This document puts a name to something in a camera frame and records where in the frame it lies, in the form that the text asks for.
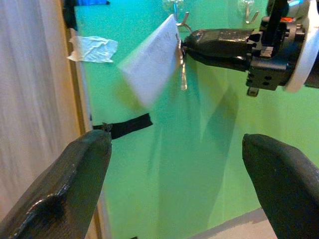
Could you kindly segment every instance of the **white tape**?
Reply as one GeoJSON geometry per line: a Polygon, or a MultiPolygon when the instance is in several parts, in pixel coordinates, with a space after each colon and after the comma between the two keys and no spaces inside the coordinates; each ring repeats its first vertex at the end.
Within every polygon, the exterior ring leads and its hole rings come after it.
{"type": "Polygon", "coordinates": [[[68,59],[72,61],[113,62],[111,57],[118,47],[117,41],[98,36],[74,36],[70,42],[73,44],[74,51],[68,59]]]}

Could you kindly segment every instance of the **wall hook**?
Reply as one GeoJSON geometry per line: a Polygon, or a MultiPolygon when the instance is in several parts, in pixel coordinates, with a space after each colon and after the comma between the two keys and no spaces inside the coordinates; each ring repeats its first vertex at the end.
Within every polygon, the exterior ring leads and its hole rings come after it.
{"type": "Polygon", "coordinates": [[[189,25],[187,25],[186,21],[188,19],[188,16],[189,16],[189,12],[186,12],[185,13],[185,16],[184,16],[184,19],[183,19],[183,22],[182,23],[176,23],[177,27],[185,27],[190,33],[192,33],[192,30],[190,28],[189,25]]]}
{"type": "Polygon", "coordinates": [[[251,21],[249,20],[249,14],[250,14],[250,5],[254,4],[253,1],[246,1],[246,24],[253,24],[256,20],[256,18],[258,17],[259,11],[256,11],[255,15],[253,16],[253,18],[251,19],[251,21]]]}
{"type": "Polygon", "coordinates": [[[182,23],[178,23],[178,19],[179,19],[179,6],[178,6],[178,2],[177,0],[174,1],[173,3],[173,7],[174,7],[174,16],[175,16],[175,19],[176,19],[176,26],[177,27],[185,27],[190,33],[192,33],[192,30],[190,28],[190,26],[186,23],[187,22],[187,19],[188,19],[188,16],[189,16],[189,12],[186,12],[185,13],[185,16],[184,16],[184,19],[183,19],[183,22],[182,23]]]}

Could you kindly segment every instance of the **green wall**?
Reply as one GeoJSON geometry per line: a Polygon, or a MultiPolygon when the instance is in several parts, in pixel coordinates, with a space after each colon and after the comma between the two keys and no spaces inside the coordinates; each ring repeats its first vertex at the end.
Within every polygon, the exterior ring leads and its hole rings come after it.
{"type": "MultiPolygon", "coordinates": [[[[185,2],[193,29],[247,27],[235,0],[185,2]]],[[[267,1],[256,2],[264,13],[267,1]]],[[[76,15],[79,35],[119,42],[113,64],[84,63],[93,124],[145,112],[154,123],[113,141],[105,182],[113,239],[184,239],[260,207],[242,161],[245,133],[292,144],[319,164],[318,90],[279,88],[251,98],[247,73],[188,58],[188,90],[179,89],[177,72],[143,109],[117,65],[166,19],[161,0],[112,0],[77,7],[76,15]]]]}

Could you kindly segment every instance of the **wooden panel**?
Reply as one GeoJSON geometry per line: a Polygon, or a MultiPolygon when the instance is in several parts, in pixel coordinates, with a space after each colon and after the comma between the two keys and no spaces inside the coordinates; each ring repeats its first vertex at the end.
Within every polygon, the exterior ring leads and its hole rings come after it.
{"type": "Polygon", "coordinates": [[[80,135],[59,7],[0,0],[0,220],[80,135]]]}

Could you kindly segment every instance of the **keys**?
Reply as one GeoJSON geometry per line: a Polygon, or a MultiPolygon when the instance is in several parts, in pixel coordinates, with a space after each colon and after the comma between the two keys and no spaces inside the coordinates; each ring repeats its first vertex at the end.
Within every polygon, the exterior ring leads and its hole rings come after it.
{"type": "Polygon", "coordinates": [[[186,77],[186,52],[184,48],[181,46],[181,39],[178,35],[176,35],[178,42],[178,51],[179,51],[179,63],[181,67],[181,86],[180,89],[182,91],[187,90],[187,77],[186,77]]]}

